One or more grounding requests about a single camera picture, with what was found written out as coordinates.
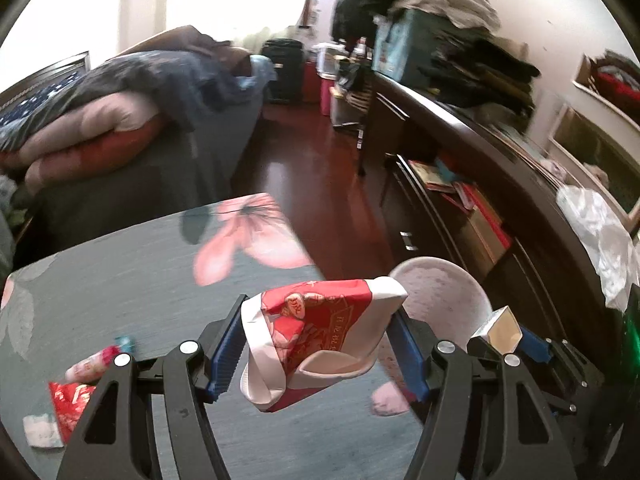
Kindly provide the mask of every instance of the rolled bedding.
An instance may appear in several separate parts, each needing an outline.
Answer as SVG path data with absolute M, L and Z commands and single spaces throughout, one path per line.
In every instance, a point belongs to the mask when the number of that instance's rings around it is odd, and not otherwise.
M 33 134 L 15 152 L 0 153 L 4 170 L 27 168 L 27 190 L 109 173 L 133 160 L 167 118 L 148 96 L 116 92 L 75 108 Z

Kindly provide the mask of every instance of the black suitcase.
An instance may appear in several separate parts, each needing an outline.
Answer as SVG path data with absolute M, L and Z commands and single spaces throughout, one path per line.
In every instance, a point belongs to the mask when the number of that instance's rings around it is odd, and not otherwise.
M 272 103 L 301 101 L 305 67 L 302 43 L 286 39 L 269 40 L 260 53 L 273 61 L 278 74 L 278 80 L 269 83 L 269 101 Z

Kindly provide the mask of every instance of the dark wood cabinet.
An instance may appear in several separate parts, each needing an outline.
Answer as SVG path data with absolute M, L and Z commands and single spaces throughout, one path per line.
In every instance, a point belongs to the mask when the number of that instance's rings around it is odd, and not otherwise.
M 479 264 L 463 230 L 467 216 L 424 188 L 408 161 L 452 156 L 503 219 L 510 248 Z M 362 137 L 359 173 L 394 264 L 436 256 L 468 270 L 494 308 L 508 304 L 542 337 L 570 339 L 604 367 L 616 320 L 580 241 L 555 204 L 553 190 L 491 134 L 445 105 L 376 75 Z

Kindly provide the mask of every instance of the headboard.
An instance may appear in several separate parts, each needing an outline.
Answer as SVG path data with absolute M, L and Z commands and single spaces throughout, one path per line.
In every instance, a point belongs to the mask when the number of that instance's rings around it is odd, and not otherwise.
M 57 83 L 73 72 L 79 72 L 82 75 L 89 70 L 89 53 L 83 52 L 34 72 L 0 93 L 0 116 L 7 114 L 24 99 L 29 98 L 48 85 Z

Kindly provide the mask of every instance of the blue gripper pad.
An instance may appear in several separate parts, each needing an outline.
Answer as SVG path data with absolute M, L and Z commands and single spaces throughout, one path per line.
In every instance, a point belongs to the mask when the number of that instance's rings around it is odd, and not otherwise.
M 520 326 L 522 339 L 518 343 L 517 350 L 525 353 L 537 363 L 548 363 L 551 361 L 549 343 L 539 338 L 531 330 Z
M 212 400 L 218 400 L 229 389 L 245 343 L 246 335 L 238 308 L 211 360 L 211 380 L 207 390 L 211 393 Z
M 409 331 L 405 320 L 397 312 L 391 317 L 386 335 L 394 349 L 404 382 L 418 400 L 424 402 L 429 396 L 426 383 L 425 361 Z

